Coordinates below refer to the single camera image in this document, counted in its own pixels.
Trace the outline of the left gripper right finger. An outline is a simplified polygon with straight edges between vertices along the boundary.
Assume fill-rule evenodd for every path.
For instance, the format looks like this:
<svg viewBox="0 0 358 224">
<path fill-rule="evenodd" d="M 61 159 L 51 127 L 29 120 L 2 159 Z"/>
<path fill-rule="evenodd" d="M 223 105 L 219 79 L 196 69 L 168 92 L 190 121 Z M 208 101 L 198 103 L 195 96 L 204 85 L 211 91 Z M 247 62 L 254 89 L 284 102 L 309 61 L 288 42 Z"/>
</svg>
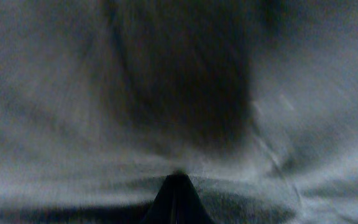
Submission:
<svg viewBox="0 0 358 224">
<path fill-rule="evenodd" d="M 178 174 L 175 192 L 177 224 L 214 224 L 186 174 Z"/>
</svg>

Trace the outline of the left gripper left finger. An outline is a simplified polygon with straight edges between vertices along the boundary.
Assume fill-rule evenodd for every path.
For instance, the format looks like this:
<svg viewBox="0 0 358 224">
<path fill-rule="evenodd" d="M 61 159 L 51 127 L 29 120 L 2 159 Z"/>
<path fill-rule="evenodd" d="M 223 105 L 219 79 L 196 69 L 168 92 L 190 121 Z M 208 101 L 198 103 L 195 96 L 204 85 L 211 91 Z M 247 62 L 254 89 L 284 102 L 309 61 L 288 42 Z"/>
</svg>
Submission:
<svg viewBox="0 0 358 224">
<path fill-rule="evenodd" d="M 140 224 L 177 223 L 177 177 L 168 175 Z"/>
</svg>

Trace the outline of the dark green t-shirt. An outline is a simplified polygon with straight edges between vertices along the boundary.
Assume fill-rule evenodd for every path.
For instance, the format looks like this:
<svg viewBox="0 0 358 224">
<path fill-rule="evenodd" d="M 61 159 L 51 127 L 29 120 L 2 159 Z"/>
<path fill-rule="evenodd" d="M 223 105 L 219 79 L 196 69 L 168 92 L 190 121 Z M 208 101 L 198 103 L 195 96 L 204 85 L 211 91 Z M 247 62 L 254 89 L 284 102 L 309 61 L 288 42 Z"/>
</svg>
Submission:
<svg viewBox="0 0 358 224">
<path fill-rule="evenodd" d="M 358 223 L 358 1 L 0 1 L 0 223 L 178 174 L 214 223 Z"/>
</svg>

